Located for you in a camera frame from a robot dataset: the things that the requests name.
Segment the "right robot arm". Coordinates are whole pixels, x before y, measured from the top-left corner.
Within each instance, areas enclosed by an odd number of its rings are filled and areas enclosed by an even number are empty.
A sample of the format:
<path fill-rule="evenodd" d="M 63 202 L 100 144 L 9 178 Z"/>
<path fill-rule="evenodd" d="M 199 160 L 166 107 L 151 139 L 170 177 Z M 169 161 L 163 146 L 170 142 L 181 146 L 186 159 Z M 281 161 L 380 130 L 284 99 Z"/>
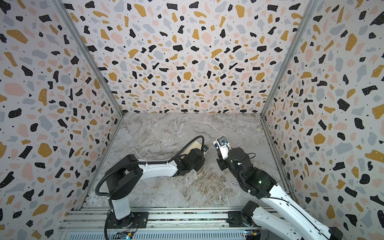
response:
<path fill-rule="evenodd" d="M 228 144 L 215 144 L 220 169 L 229 170 L 241 189 L 276 210 L 276 217 L 259 204 L 248 201 L 239 224 L 265 228 L 284 240 L 341 240 L 343 233 L 327 227 L 298 205 L 267 172 L 253 166 L 249 154 Z"/>

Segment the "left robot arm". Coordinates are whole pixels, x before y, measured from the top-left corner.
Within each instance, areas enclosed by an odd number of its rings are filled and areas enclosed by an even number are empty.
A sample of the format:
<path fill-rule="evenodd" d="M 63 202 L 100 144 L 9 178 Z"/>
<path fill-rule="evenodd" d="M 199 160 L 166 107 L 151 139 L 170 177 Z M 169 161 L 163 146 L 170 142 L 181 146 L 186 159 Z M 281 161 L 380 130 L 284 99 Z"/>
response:
<path fill-rule="evenodd" d="M 107 198 L 115 218 L 128 220 L 132 218 L 129 194 L 140 180 L 179 177 L 192 170 L 197 172 L 205 163 L 205 153 L 204 148 L 194 148 L 169 161 L 155 162 L 140 161 L 135 155 L 127 155 L 105 173 L 98 186 L 107 184 Z"/>

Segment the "cream envelope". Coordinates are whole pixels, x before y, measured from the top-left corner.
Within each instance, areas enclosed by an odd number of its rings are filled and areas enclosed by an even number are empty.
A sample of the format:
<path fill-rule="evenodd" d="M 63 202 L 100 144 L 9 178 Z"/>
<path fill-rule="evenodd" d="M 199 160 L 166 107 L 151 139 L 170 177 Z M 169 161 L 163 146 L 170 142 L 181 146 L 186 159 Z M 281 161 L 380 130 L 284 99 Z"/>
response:
<path fill-rule="evenodd" d="M 198 141 L 194 141 L 190 146 L 188 146 L 182 153 L 181 155 L 188 155 L 190 153 L 191 150 L 193 149 L 201 149 L 202 148 L 202 144 Z"/>

